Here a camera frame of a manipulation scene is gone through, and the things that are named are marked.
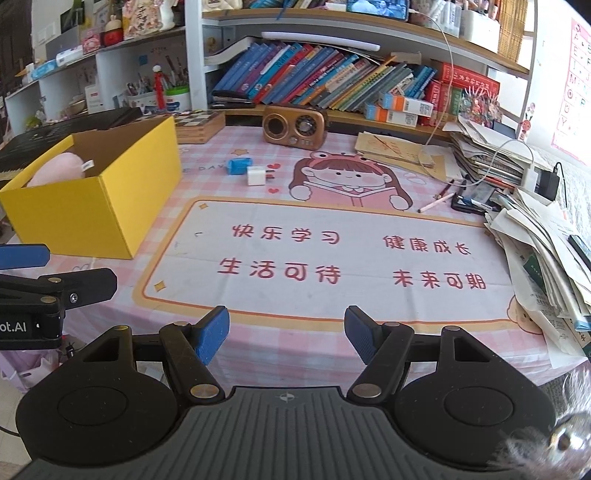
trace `pink plush toy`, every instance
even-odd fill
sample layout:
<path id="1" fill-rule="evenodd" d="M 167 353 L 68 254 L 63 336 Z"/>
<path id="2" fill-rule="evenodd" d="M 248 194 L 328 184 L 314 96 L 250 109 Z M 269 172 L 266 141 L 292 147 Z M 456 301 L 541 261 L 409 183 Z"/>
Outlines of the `pink plush toy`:
<path id="1" fill-rule="evenodd" d="M 58 181 L 83 179 L 83 163 L 84 161 L 76 154 L 61 153 L 37 170 L 27 187 L 38 187 L 39 185 L 57 183 Z"/>

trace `storage box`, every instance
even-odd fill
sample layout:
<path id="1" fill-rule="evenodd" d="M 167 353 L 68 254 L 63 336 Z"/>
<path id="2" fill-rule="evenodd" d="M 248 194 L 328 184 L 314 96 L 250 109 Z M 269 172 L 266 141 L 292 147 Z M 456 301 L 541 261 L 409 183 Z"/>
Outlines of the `storage box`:
<path id="1" fill-rule="evenodd" d="M 500 34 L 501 24 L 496 20 L 474 10 L 464 10 L 462 12 L 460 38 L 497 53 L 499 51 Z"/>
<path id="2" fill-rule="evenodd" d="M 84 93 L 86 95 L 86 107 L 88 108 L 88 113 L 98 113 L 105 109 L 100 97 L 98 84 L 85 87 Z"/>
<path id="3" fill-rule="evenodd" d="M 34 173 L 65 151 L 93 160 L 85 178 L 26 188 Z M 71 135 L 0 190 L 21 242 L 51 253 L 133 258 L 181 178 L 172 118 Z"/>

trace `blue handle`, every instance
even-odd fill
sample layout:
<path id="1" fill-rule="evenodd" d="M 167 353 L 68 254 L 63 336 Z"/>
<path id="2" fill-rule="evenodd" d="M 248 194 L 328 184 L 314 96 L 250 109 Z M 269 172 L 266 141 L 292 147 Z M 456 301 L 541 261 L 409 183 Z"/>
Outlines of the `blue handle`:
<path id="1" fill-rule="evenodd" d="M 195 354 L 205 365 L 209 365 L 230 331 L 228 309 L 216 307 L 199 320 L 196 327 L 200 330 L 200 335 Z"/>
<path id="2" fill-rule="evenodd" d="M 46 245 L 0 245 L 0 270 L 45 267 L 50 252 Z"/>
<path id="3" fill-rule="evenodd" d="M 356 306 L 345 310 L 345 335 L 365 365 L 371 362 L 385 339 L 380 325 Z"/>

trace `metal screw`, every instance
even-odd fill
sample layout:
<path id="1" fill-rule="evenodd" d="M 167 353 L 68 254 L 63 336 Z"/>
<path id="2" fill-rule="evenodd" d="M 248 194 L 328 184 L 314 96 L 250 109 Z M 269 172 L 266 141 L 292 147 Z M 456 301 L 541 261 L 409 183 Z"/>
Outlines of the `metal screw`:
<path id="1" fill-rule="evenodd" d="M 199 385 L 195 385 L 191 387 L 190 393 L 195 398 L 201 398 L 206 400 L 208 398 L 215 397 L 218 393 L 220 393 L 220 389 L 215 385 L 209 383 L 202 383 Z"/>
<path id="2" fill-rule="evenodd" d="M 359 398 L 375 398 L 382 394 L 382 389 L 373 383 L 360 383 L 353 387 L 353 393 Z"/>

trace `charging cable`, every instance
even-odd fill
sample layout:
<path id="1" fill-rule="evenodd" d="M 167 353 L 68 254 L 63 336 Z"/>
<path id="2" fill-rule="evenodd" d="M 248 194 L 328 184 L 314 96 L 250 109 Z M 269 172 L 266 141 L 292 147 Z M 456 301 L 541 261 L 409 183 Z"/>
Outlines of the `charging cable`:
<path id="1" fill-rule="evenodd" d="M 431 143 L 431 140 L 432 140 L 432 139 L 433 139 L 433 137 L 435 136 L 435 132 L 436 132 L 436 131 L 439 129 L 439 126 L 441 125 L 441 122 L 443 121 L 443 117 L 444 117 L 445 113 L 447 112 L 447 109 L 449 108 L 450 101 L 451 101 L 451 99 L 452 99 L 452 81 L 453 81 L 453 79 L 454 79 L 454 73 L 455 73 L 455 72 L 454 72 L 454 63 L 453 63 L 453 53 L 452 53 L 452 48 L 450 47 L 450 44 L 449 44 L 449 42 L 448 42 L 448 40 L 447 40 L 447 35 L 445 35 L 445 32 L 443 31 L 443 29 L 442 29 L 441 25 L 439 24 L 439 22 L 437 22 L 437 20 L 435 20 L 434 18 L 430 17 L 430 16 L 429 16 L 429 15 L 427 15 L 427 14 L 424 14 L 424 13 L 422 13 L 422 12 L 419 12 L 419 11 L 417 11 L 417 10 L 414 10 L 414 9 L 412 9 L 412 8 L 409 8 L 409 9 L 408 9 L 408 12 L 409 12 L 409 13 L 412 13 L 412 14 L 422 15 L 422 16 L 424 16 L 424 17 L 428 18 L 429 20 L 431 20 L 431 22 L 433 22 L 433 23 L 435 24 L 435 26 L 436 26 L 436 27 L 439 29 L 439 31 L 440 31 L 440 32 L 441 32 L 441 34 L 443 35 L 443 40 L 445 40 L 445 43 L 446 43 L 446 45 L 447 45 L 447 50 L 448 50 L 448 52 L 449 52 L 449 59 L 450 59 L 450 64 L 452 65 L 452 72 L 451 72 L 451 74 L 452 74 L 452 75 L 451 75 L 451 77 L 452 77 L 452 78 L 451 78 L 451 81 L 450 81 L 450 83 L 449 83 L 449 88 L 448 88 L 448 90 L 447 90 L 447 101 L 446 101 L 446 103 L 445 103 L 445 107 L 444 107 L 444 109 L 443 109 L 443 112 L 440 112 L 440 113 L 441 113 L 441 115 L 440 115 L 440 117 L 439 117 L 439 120 L 437 121 L 437 124 L 436 124 L 436 125 L 435 125 L 435 127 L 433 128 L 433 132 L 431 133 L 431 136 L 428 138 L 427 142 L 425 143 L 425 147 L 426 147 L 426 146 L 428 146 L 428 145 L 429 145 L 429 143 Z M 530 151 L 530 153 L 531 153 L 531 166 L 532 166 L 532 168 L 533 168 L 533 166 L 534 166 L 534 163 L 535 163 L 535 158 L 534 158 L 534 152 L 533 152 L 533 150 L 532 150 L 532 149 L 530 148 L 530 146 L 529 146 L 528 144 L 526 144 L 525 142 L 522 142 L 521 140 L 516 140 L 516 139 L 514 139 L 514 138 L 511 138 L 511 139 L 509 139 L 508 141 L 506 141 L 505 143 L 503 143 L 503 144 L 502 144 L 502 145 L 501 145 L 499 148 L 497 148 L 497 149 L 496 149 L 496 151 L 495 151 L 494 155 L 493 155 L 493 156 L 492 156 L 492 158 L 491 158 L 491 163 L 490 163 L 490 165 L 488 165 L 488 169 L 486 170 L 486 173 L 485 173 L 485 174 L 482 176 L 482 178 L 481 178 L 480 180 L 477 180 L 477 181 L 476 181 L 476 182 L 474 182 L 474 183 L 470 183 L 470 184 L 468 184 L 468 185 L 462 185 L 462 188 L 475 187 L 476 185 L 479 185 L 479 184 L 481 184 L 483 181 L 485 181 L 486 177 L 488 176 L 488 174 L 489 174 L 489 173 L 491 172 L 491 170 L 492 170 L 492 167 L 493 167 L 493 165 L 494 165 L 494 163 L 495 163 L 495 160 L 496 160 L 497 156 L 499 155 L 499 153 L 501 153 L 501 150 L 503 149 L 503 147 L 504 147 L 505 145 L 507 145 L 507 144 L 511 143 L 511 142 L 519 142 L 519 143 L 523 143 L 523 144 L 524 144 L 524 145 L 527 147 L 527 149 L 528 149 L 528 150 Z M 426 167 L 426 166 L 423 164 L 423 162 L 421 161 L 421 156 L 420 156 L 420 155 L 417 157 L 417 159 L 418 159 L 418 162 L 419 162 L 419 164 L 420 164 L 421 168 L 422 168 L 422 169 L 423 169 L 423 170 L 424 170 L 424 171 L 427 173 L 427 175 L 429 175 L 431 178 L 433 178 L 433 179 L 435 179 L 435 180 L 439 180 L 439 179 L 438 179 L 438 178 L 436 178 L 436 177 L 435 177 L 435 176 L 434 176 L 434 175 L 433 175 L 433 174 L 432 174 L 432 173 L 429 171 L 429 169 L 428 169 L 428 168 L 427 168 L 427 167 Z M 451 182 L 448 182 L 448 181 L 444 181 L 443 183 L 445 183 L 445 184 L 447 184 L 447 185 L 453 185 L 453 183 L 451 183 Z"/>

